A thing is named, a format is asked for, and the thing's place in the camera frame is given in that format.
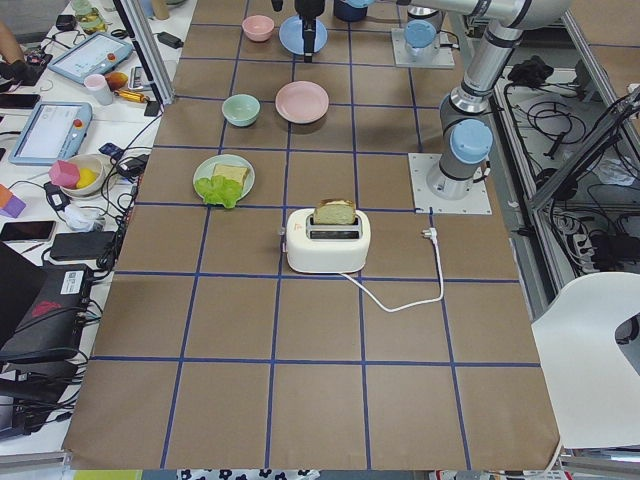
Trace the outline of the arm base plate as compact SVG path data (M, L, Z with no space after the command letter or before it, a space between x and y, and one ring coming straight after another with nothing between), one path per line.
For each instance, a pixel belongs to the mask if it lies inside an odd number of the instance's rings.
M407 24L391 31L395 65L405 68L453 69L452 48L430 24Z
M452 180L440 170L440 154L409 153L414 211L422 214L491 215L480 168L470 179Z

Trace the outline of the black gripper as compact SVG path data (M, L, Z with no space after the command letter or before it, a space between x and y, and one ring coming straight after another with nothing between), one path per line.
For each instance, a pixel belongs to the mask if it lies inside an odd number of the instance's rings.
M271 0L274 11L283 9L283 0ZM295 0L294 8L302 20L303 58L313 61L316 40L316 18L324 13L325 0Z

